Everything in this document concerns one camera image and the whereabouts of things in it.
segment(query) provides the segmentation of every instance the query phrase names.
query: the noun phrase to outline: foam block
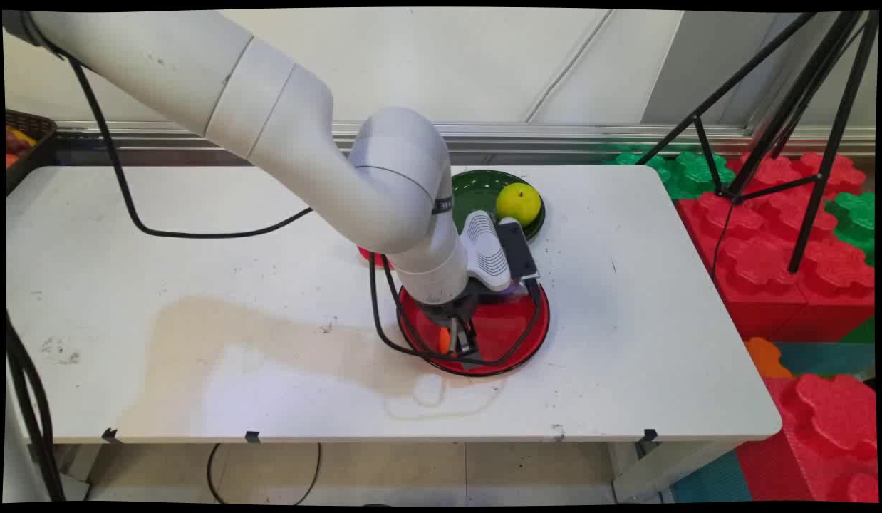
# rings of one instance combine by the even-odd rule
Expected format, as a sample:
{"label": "foam block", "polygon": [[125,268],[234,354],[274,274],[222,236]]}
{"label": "foam block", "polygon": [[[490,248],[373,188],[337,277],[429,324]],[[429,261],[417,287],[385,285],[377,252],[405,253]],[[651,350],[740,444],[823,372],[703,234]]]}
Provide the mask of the foam block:
{"label": "foam block", "polygon": [[874,344],[777,342],[776,345],[780,364],[795,374],[854,375],[875,364]]}
{"label": "foam block", "polygon": [[[725,166],[725,159],[714,153],[714,164],[720,175],[722,184],[729,184],[735,174]],[[673,200],[695,199],[703,192],[712,191],[714,179],[710,175],[710,167],[702,153],[681,152],[672,161],[672,178],[664,182],[666,192]]]}
{"label": "foam block", "polygon": [[878,502],[874,390],[851,376],[764,383],[783,429],[735,449],[753,499]]}
{"label": "foam block", "polygon": [[[742,166],[744,166],[744,163],[748,160],[748,155],[751,155],[751,152],[745,152],[744,155],[729,160],[729,169],[738,175],[738,172],[741,171]],[[799,178],[802,178],[802,175],[793,168],[792,160],[787,159],[786,157],[779,157],[776,159],[764,157],[763,162],[758,165],[757,172],[752,176],[751,182],[744,189],[743,194],[750,195],[751,192],[767,189],[774,185],[786,184],[786,182],[792,182]],[[750,201],[759,201],[759,199],[763,197],[764,196],[759,196]]]}
{"label": "foam block", "polygon": [[757,373],[763,378],[791,378],[789,369],[780,363],[780,349],[766,338],[753,337],[744,342],[744,347],[751,355],[751,361],[757,367]]}
{"label": "foam block", "polygon": [[[823,155],[820,155],[820,153],[805,153],[796,162],[793,162],[793,169],[802,176],[817,175],[820,171],[822,159]],[[831,166],[831,176],[828,177],[828,184],[824,188],[823,197],[825,200],[832,200],[840,192],[851,192],[851,194],[860,195],[864,182],[865,173],[858,171],[852,165],[852,160],[843,155],[837,155],[834,157],[834,163]]]}
{"label": "foam block", "polygon": [[[676,204],[707,271],[729,201],[711,192]],[[764,219],[747,205],[733,208],[717,259],[717,289],[742,338],[773,337],[806,304],[786,272],[789,253],[761,236]]]}
{"label": "foam block", "polygon": [[834,234],[839,240],[865,253],[865,263],[875,266],[875,194],[851,195],[841,192],[824,210],[837,218]]}
{"label": "foam block", "polygon": [[[756,198],[750,207],[764,217],[764,234],[773,239],[774,244],[792,253],[802,230],[805,211],[811,197],[808,189],[798,187],[789,191],[775,192],[773,195]],[[809,232],[809,241],[826,242],[833,240],[837,218],[819,210]]]}
{"label": "foam block", "polygon": [[[640,160],[642,156],[643,153],[620,153],[613,160],[609,160],[607,165],[636,165],[637,160]],[[660,180],[663,181],[663,185],[672,178],[672,166],[669,162],[666,162],[666,159],[663,159],[662,155],[654,155],[652,159],[647,160],[645,166],[656,171],[657,175],[660,176]]]}
{"label": "foam block", "polygon": [[672,493],[678,503],[751,500],[735,451],[727,452],[679,480],[673,484]]}
{"label": "foam block", "polygon": [[864,253],[845,242],[809,242],[797,274],[805,306],[774,339],[836,342],[875,314],[875,269]]}

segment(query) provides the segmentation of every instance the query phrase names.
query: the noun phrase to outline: yellow fruit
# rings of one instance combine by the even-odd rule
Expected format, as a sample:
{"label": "yellow fruit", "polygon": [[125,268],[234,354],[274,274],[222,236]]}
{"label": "yellow fruit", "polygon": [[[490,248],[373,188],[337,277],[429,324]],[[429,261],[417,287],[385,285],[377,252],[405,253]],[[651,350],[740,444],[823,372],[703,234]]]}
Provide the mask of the yellow fruit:
{"label": "yellow fruit", "polygon": [[507,185],[499,192],[495,202],[495,212],[499,219],[513,217],[522,227],[528,227],[536,220],[542,200],[536,189],[526,184]]}
{"label": "yellow fruit", "polygon": [[19,139],[19,140],[25,140],[25,142],[30,143],[30,148],[34,148],[34,147],[35,147],[35,145],[36,145],[36,140],[34,140],[32,137],[27,136],[25,133],[22,133],[20,130],[15,129],[14,127],[11,127],[10,125],[5,125],[4,127],[5,127],[7,130],[10,130],[11,133],[14,134],[14,137],[17,137],[17,139]]}

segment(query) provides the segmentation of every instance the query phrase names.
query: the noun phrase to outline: orange foam block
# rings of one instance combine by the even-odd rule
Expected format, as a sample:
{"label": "orange foam block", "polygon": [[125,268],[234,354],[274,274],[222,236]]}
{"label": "orange foam block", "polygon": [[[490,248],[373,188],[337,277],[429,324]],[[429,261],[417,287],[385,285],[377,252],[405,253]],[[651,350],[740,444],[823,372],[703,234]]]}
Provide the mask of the orange foam block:
{"label": "orange foam block", "polygon": [[744,342],[757,373],[763,378],[791,378],[789,369],[780,364],[780,349],[766,338],[748,338]]}

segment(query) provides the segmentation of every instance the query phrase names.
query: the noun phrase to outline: red foam block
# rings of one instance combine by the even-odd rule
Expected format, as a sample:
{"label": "red foam block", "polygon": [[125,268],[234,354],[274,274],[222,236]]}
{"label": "red foam block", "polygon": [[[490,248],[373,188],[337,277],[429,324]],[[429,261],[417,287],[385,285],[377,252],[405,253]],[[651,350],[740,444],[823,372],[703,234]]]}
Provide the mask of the red foam block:
{"label": "red foam block", "polygon": [[[774,240],[774,243],[792,253],[799,238],[799,230],[802,230],[802,222],[805,219],[805,211],[809,206],[811,197],[810,189],[798,187],[789,191],[774,192],[772,195],[755,198],[752,207],[764,217],[766,235]],[[811,226],[809,240],[826,242],[835,240],[834,228],[837,227],[837,218],[832,214],[819,209],[815,216],[815,222]]]}
{"label": "red foam block", "polygon": [[[676,208],[709,272],[729,201],[706,192]],[[789,253],[762,231],[760,214],[734,207],[717,259],[717,290],[742,338],[774,337],[806,304],[796,277],[786,273]]]}
{"label": "red foam block", "polygon": [[[727,165],[728,168],[738,175],[738,172],[741,171],[742,166],[748,160],[748,155],[751,155],[751,152],[746,152],[737,159],[730,160]],[[792,160],[786,157],[777,157],[776,159],[764,157],[760,166],[757,167],[757,172],[752,177],[751,182],[744,189],[743,194],[750,195],[751,192],[767,189],[774,185],[786,184],[786,182],[792,182],[799,178],[802,178],[802,175],[793,168]]]}
{"label": "red foam block", "polygon": [[[802,176],[816,175],[820,170],[823,158],[820,153],[805,153],[796,162],[793,162],[793,169]],[[832,200],[840,192],[861,195],[864,182],[865,173],[858,171],[852,165],[852,160],[843,155],[837,155],[834,157],[831,176],[828,178],[828,185],[824,189],[823,197],[825,200]]]}
{"label": "red foam block", "polygon": [[878,502],[874,391],[851,376],[764,384],[783,429],[735,449],[753,499]]}
{"label": "red foam block", "polygon": [[875,269],[857,247],[809,242],[797,276],[806,306],[774,334],[778,341],[836,342],[875,314]]}

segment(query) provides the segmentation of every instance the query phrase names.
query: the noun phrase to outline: tripod leg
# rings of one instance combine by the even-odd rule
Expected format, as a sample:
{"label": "tripod leg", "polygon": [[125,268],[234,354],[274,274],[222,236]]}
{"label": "tripod leg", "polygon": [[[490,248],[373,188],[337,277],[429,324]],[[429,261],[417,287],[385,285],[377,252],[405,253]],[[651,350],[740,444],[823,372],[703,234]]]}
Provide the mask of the tripod leg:
{"label": "tripod leg", "polygon": [[650,159],[656,156],[656,153],[659,153],[663,148],[666,147],[667,144],[671,143],[673,139],[675,139],[678,134],[682,133],[682,130],[688,128],[691,123],[695,120],[695,117],[699,117],[701,114],[706,113],[706,110],[712,106],[712,104],[717,103],[719,98],[723,97],[724,94],[729,92],[731,88],[735,86],[735,84],[740,83],[742,78],[745,75],[751,72],[752,69],[757,68],[757,65],[764,62],[764,59],[767,58],[768,55],[774,53],[774,50],[779,48],[780,45],[785,43],[793,33],[796,33],[797,30],[801,29],[805,23],[809,22],[809,19],[815,16],[815,13],[803,13],[801,16],[797,17],[795,21],[793,21],[789,26],[787,26],[783,32],[780,32],[776,38],[773,38],[767,46],[761,48],[760,52],[757,52],[750,61],[746,62],[746,64],[735,74],[728,78],[727,81],[723,83],[723,85],[718,88],[718,90],[714,91],[714,94],[710,95],[706,98],[697,108],[688,116],[685,116],[685,119],[682,120],[681,123],[675,126],[669,133],[663,137],[660,142],[656,143],[656,146],[653,146],[646,155],[640,157],[637,160],[638,165],[645,165]]}
{"label": "tripod leg", "polygon": [[758,140],[754,149],[751,151],[750,155],[748,155],[741,171],[738,172],[738,175],[735,176],[732,184],[729,185],[729,192],[731,192],[732,195],[738,195],[741,191],[744,191],[751,182],[754,171],[757,171],[757,166],[760,164],[761,160],[764,159],[767,150],[770,149],[770,144],[774,139],[777,139],[777,133],[779,133],[780,129],[783,127],[783,123],[785,123],[786,119],[789,119],[790,115],[793,113],[797,101],[802,98],[803,93],[809,87],[812,78],[818,73],[821,65],[826,60],[826,57],[831,55],[831,52],[836,48],[837,43],[841,42],[843,33],[852,32],[860,14],[861,13],[858,11],[849,11],[840,13],[839,16],[837,16],[833,26],[828,30],[828,33],[826,33],[824,39],[818,45],[818,48],[815,49],[809,62],[806,63],[805,68],[802,68],[802,72],[799,72],[799,77],[796,78],[792,88],[787,92],[786,98],[784,98],[783,102],[780,104],[779,110],[777,111],[777,114],[774,115],[773,120],[770,121],[767,130],[761,135],[760,140]]}
{"label": "tripod leg", "polygon": [[837,108],[837,116],[834,118],[834,126],[831,129],[831,137],[828,139],[828,147],[824,151],[824,158],[821,160],[819,169],[819,179],[815,184],[814,190],[811,192],[808,209],[805,211],[805,217],[802,219],[802,228],[799,230],[799,238],[796,240],[796,247],[792,252],[792,259],[789,260],[789,272],[799,272],[799,264],[802,263],[802,254],[805,253],[805,246],[809,243],[809,235],[811,234],[811,226],[815,224],[815,216],[818,214],[818,208],[821,205],[821,198],[824,195],[824,188],[828,184],[828,178],[831,176],[831,167],[834,163],[834,156],[837,155],[839,143],[843,137],[843,130],[849,119],[849,111],[852,110],[852,104],[856,99],[858,85],[862,81],[862,73],[865,72],[865,65],[868,64],[868,56],[871,55],[871,45],[875,41],[875,33],[878,32],[878,11],[868,11],[868,21],[866,22],[865,31],[862,34],[862,40],[858,44],[856,51],[856,59],[852,62],[852,69],[849,71],[849,78],[846,82],[845,90],[841,104]]}
{"label": "tripod leg", "polygon": [[841,59],[843,54],[845,54],[847,48],[849,48],[849,45],[851,45],[852,42],[854,42],[854,40],[858,38],[858,35],[860,35],[860,33],[862,33],[862,30],[864,29],[865,23],[863,23],[862,26],[860,26],[858,30],[856,30],[852,34],[852,36],[849,36],[849,40],[845,40],[842,45],[839,45],[839,49],[835,50],[836,56],[834,56],[834,58],[831,58],[831,56],[829,56],[826,59],[825,64],[819,69],[819,76],[816,76],[816,78],[813,79],[812,85],[809,87],[809,90],[806,91],[805,95],[802,96],[802,100],[799,101],[799,107],[796,107],[796,113],[793,114],[793,117],[789,119],[789,125],[787,125],[786,130],[783,131],[782,136],[780,136],[779,139],[777,139],[777,141],[774,143],[773,152],[770,153],[771,159],[776,159],[780,156],[780,152],[782,152],[783,148],[786,147],[786,143],[789,142],[789,138],[792,136],[793,131],[795,131],[796,126],[799,125],[799,121],[802,119],[802,114],[804,114],[806,108],[809,107],[811,99],[815,96],[815,93],[818,92],[821,84],[824,83],[826,78],[828,78],[828,75],[831,74],[831,69],[837,66],[839,59]]}

